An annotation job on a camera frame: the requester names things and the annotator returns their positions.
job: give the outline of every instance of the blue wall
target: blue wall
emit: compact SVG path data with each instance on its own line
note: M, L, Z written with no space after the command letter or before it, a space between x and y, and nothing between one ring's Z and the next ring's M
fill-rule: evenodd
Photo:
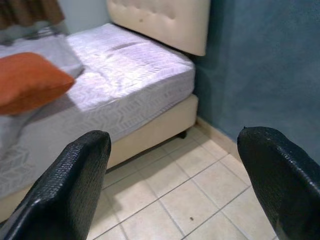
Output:
M213 0L198 114L233 140L273 127L320 163L320 1Z
M58 0L69 33L101 26L110 21L106 0Z

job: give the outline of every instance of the tufted headboard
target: tufted headboard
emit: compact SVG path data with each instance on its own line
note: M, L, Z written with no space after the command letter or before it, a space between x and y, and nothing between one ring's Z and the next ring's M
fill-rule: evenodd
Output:
M184 52L206 54L211 0L106 0L111 20Z

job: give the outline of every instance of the mattress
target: mattress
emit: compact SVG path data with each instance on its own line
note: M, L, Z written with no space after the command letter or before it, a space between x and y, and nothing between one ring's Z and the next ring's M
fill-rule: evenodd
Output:
M68 42L85 66L67 94L44 106L0 163L0 198L33 183L63 148L91 130L112 142L186 99L193 63L174 50L113 24Z

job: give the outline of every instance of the tiled floor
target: tiled floor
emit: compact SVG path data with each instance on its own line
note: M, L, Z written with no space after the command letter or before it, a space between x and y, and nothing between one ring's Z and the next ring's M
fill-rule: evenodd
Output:
M273 240L243 165L193 127L109 172L88 240Z

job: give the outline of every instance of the brown curtain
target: brown curtain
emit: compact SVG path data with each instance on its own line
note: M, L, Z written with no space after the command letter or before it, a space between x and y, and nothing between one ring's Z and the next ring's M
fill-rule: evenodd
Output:
M58 24L64 19L57 0L0 0L0 30L15 24L29 27L37 21Z

